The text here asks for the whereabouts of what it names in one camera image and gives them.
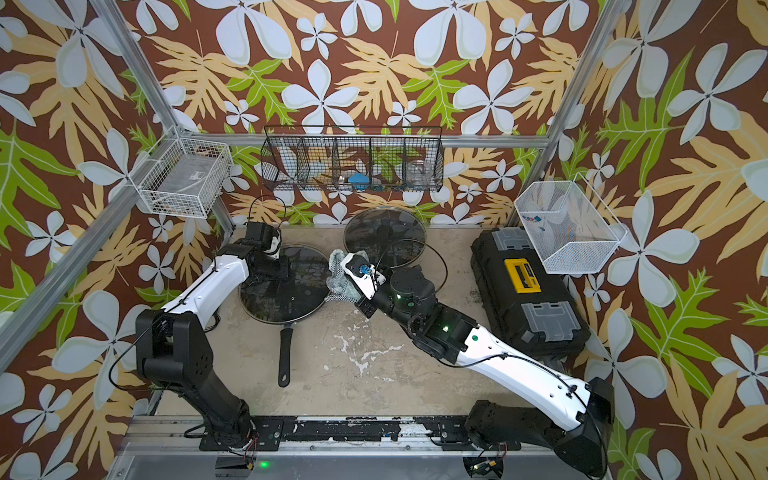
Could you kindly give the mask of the green microfibre cloth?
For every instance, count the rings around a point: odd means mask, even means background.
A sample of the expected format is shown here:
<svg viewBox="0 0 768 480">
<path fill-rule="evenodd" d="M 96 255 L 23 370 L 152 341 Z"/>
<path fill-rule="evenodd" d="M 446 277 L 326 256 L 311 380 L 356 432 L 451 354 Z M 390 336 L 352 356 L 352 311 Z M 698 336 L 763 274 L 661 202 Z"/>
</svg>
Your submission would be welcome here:
<svg viewBox="0 0 768 480">
<path fill-rule="evenodd" d="M 328 269 L 330 276 L 326 279 L 326 285 L 329 294 L 326 301 L 345 301 L 356 303 L 361 298 L 361 293 L 357 290 L 355 283 L 349 279 L 342 268 L 342 261 L 347 253 L 341 249 L 335 249 L 331 252 L 328 260 Z"/>
</svg>

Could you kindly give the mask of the small pan with lid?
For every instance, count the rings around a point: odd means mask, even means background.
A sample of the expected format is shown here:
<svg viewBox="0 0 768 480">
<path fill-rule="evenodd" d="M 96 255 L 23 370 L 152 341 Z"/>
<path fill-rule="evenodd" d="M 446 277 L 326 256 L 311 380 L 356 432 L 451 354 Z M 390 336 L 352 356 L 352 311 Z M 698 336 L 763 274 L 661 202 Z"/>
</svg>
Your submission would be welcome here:
<svg viewBox="0 0 768 480">
<path fill-rule="evenodd" d="M 379 207 L 355 214 L 344 229 L 348 252 L 364 251 L 372 263 L 398 268 L 416 261 L 426 246 L 426 230 L 410 211 Z"/>
</svg>

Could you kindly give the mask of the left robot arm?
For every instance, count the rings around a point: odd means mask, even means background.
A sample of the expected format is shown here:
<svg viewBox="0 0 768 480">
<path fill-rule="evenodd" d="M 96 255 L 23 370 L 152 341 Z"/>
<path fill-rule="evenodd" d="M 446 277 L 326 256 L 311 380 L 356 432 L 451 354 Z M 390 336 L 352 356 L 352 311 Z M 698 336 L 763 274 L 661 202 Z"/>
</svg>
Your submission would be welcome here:
<svg viewBox="0 0 768 480">
<path fill-rule="evenodd" d="M 219 251 L 209 268 L 179 297 L 136 319 L 136 369 L 143 379 L 186 400 L 202 417 L 219 449 L 243 451 L 256 439 L 249 407 L 213 370 L 205 329 L 230 293 L 248 280 L 284 276 L 281 234 L 245 237 Z"/>
</svg>

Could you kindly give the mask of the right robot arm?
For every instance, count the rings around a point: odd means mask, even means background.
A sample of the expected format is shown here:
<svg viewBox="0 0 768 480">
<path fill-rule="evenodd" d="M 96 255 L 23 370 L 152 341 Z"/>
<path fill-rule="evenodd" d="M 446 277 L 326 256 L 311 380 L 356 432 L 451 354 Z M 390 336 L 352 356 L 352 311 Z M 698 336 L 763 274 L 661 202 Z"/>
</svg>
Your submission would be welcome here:
<svg viewBox="0 0 768 480">
<path fill-rule="evenodd" d="M 543 446 L 591 479 L 605 476 L 614 420 L 614 389 L 608 381 L 572 377 L 507 345 L 439 302 L 434 284 L 418 267 L 385 275 L 350 254 L 343 271 L 361 294 L 358 306 L 365 315 L 382 312 L 441 364 L 480 373 L 527 401 L 525 407 L 476 402 L 465 424 L 475 445 Z"/>
</svg>

